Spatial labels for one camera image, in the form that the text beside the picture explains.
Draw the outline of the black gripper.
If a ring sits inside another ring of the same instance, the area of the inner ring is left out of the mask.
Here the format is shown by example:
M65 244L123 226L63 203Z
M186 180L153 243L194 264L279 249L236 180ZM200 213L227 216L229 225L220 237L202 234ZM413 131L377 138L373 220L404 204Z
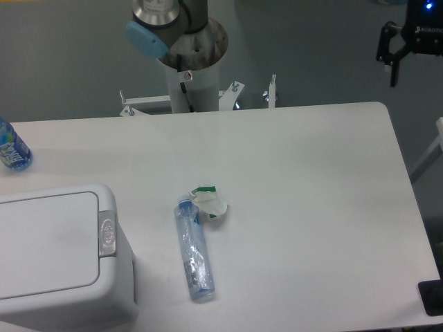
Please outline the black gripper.
M390 42L400 33L406 45L393 53ZM393 21L382 26L376 60L390 68L391 87L398 83L399 63L408 50L416 54L442 55L442 0L407 1L403 28Z

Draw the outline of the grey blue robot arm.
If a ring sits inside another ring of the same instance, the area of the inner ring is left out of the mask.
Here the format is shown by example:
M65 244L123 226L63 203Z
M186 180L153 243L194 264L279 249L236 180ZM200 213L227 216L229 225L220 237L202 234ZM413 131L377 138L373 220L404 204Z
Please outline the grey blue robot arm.
M206 69L228 47L224 29L208 16L207 1L133 1L125 30L142 54L178 72ZM441 1L407 1L404 24L382 26L376 59L391 68L391 86L398 82L400 61L410 53L442 55Z

